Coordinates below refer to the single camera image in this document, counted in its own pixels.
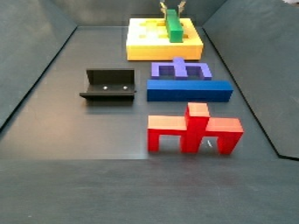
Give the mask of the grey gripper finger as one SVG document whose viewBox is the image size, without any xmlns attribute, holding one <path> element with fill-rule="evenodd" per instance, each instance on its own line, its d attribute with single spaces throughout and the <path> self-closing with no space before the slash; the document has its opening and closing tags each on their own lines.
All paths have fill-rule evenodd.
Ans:
<svg viewBox="0 0 299 224">
<path fill-rule="evenodd" d="M 160 3 L 160 11 L 165 15 L 166 14 L 166 6 L 164 3 L 164 0 L 158 0 L 158 3 Z"/>
<path fill-rule="evenodd" d="M 181 0 L 178 5 L 177 5 L 177 12 L 178 12 L 178 14 L 182 13 L 185 3 L 186 3 L 186 0 Z"/>
</svg>

